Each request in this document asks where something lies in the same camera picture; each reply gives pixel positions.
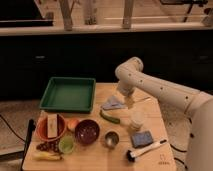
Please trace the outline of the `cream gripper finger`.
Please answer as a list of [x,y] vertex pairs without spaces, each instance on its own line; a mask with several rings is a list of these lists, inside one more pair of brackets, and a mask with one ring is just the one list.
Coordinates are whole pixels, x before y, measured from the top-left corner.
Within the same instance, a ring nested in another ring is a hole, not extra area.
[[132,108],[134,104],[134,100],[132,96],[124,97],[124,103],[128,108]]

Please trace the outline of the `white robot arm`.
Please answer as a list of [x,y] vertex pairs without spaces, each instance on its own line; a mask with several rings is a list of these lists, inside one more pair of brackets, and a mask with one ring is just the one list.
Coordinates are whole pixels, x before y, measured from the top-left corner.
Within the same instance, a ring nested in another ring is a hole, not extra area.
[[182,110],[192,119],[186,171],[213,171],[213,95],[142,72],[143,62],[132,57],[115,69],[117,90],[131,96],[138,88]]

